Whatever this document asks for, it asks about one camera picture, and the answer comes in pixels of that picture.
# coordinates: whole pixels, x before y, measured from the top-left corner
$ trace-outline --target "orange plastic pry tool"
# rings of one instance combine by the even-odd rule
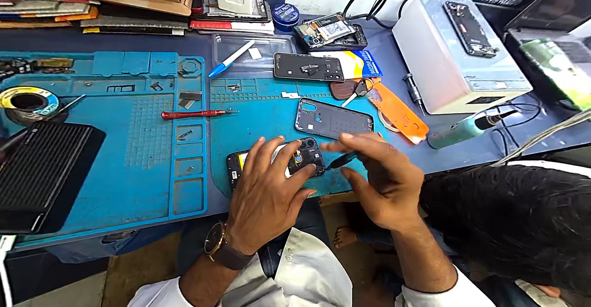
[[[410,142],[419,144],[427,138],[429,127],[380,81],[374,79],[367,97]]]

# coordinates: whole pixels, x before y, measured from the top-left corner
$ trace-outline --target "finger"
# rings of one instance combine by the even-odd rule
[[[287,210],[287,219],[290,222],[295,223],[297,219],[297,214],[300,212],[301,205],[304,204],[306,198],[316,193],[317,191],[315,191],[312,188],[304,188],[298,190],[298,192],[295,193],[294,197],[291,199],[290,207]]]
[[[244,167],[242,167],[242,174],[248,174],[252,171],[252,165],[256,160],[256,153],[265,144],[265,137],[259,137],[255,144],[252,145],[250,151],[248,151],[247,159],[244,161]]]
[[[343,133],[339,136],[339,141],[343,145],[366,155],[370,159],[379,161],[387,170],[394,173],[402,173],[405,167],[404,165],[408,163],[408,158],[383,138],[377,135],[376,137],[359,137]]]
[[[384,197],[380,195],[362,175],[349,167],[341,168],[341,173],[351,183],[351,188],[355,195],[359,197],[359,203],[370,218],[380,212],[380,200]]]
[[[275,160],[271,164],[271,169],[285,172],[287,164],[290,162],[290,159],[293,157],[293,154],[300,147],[300,145],[301,140],[297,139],[295,141],[289,142],[286,146],[279,150],[279,153],[277,153]]]
[[[314,172],[316,172],[316,165],[307,164],[287,179],[287,186],[290,190],[300,189]]]
[[[375,141],[379,141],[381,143],[388,143],[385,139],[383,139],[382,137],[380,137],[379,135],[377,135],[373,132],[366,132],[363,134],[355,134],[355,137],[367,137],[370,139],[374,139]],[[355,151],[355,149],[352,149],[351,147],[348,147],[347,145],[343,144],[343,142],[340,141],[340,136],[339,136],[339,139],[333,143],[321,144],[320,149],[322,151],[327,151],[327,152],[353,152],[353,151]]]
[[[257,153],[256,161],[252,169],[257,172],[266,171],[271,165],[271,155],[273,155],[273,152],[275,152],[277,147],[283,143],[283,141],[285,141],[285,137],[278,136],[271,138],[269,142],[262,145]]]

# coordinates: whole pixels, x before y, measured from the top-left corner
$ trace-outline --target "blue pen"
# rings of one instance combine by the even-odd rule
[[[234,52],[234,54],[230,55],[229,58],[224,60],[222,63],[218,64],[212,71],[209,73],[208,77],[216,76],[217,74],[221,73],[222,71],[226,70],[234,60],[236,60],[242,53],[246,52],[251,46],[255,44],[255,39],[247,42],[244,46],[240,47],[238,51]]]

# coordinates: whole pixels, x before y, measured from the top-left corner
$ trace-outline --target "man's hair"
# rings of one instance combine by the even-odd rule
[[[423,184],[430,224],[461,256],[510,279],[591,295],[591,179],[503,166]]]

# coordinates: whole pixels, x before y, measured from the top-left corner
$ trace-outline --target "man's left hand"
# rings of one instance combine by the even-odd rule
[[[302,203],[316,192],[301,189],[316,171],[314,164],[306,165],[289,179],[285,177],[287,164],[301,144],[299,139],[284,146],[271,163],[271,155],[284,141],[283,136],[267,143],[264,137],[259,138],[248,152],[232,194],[226,241],[244,255],[253,255],[292,227]]]

